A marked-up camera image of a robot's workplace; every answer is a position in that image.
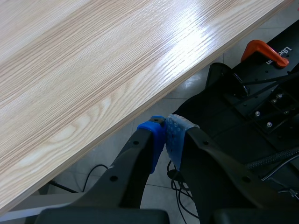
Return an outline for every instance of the bolt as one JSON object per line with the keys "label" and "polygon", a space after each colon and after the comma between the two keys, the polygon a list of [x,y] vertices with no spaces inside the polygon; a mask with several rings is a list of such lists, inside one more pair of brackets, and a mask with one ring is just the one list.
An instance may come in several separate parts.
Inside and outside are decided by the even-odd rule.
{"label": "bolt", "polygon": [[277,98],[277,99],[281,99],[281,98],[282,98],[282,94],[281,94],[281,93],[280,93],[280,94],[277,94],[277,95],[276,95],[276,98]]}

